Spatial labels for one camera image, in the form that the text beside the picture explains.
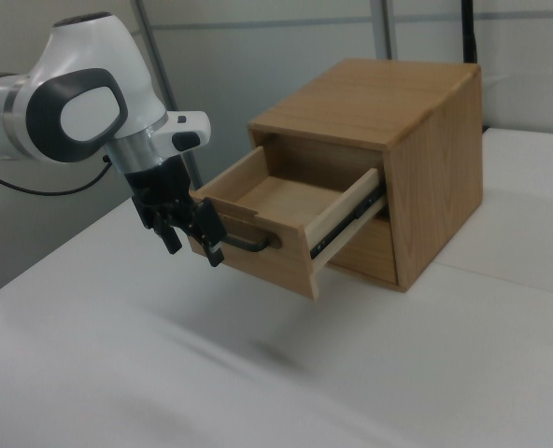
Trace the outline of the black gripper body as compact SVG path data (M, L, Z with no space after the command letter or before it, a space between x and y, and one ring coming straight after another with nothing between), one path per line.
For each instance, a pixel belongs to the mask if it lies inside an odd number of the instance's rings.
M126 174L125 178L137 206L158 207L175 203L185 207L193 205L189 193L191 179L179 156L171 157L153 168Z

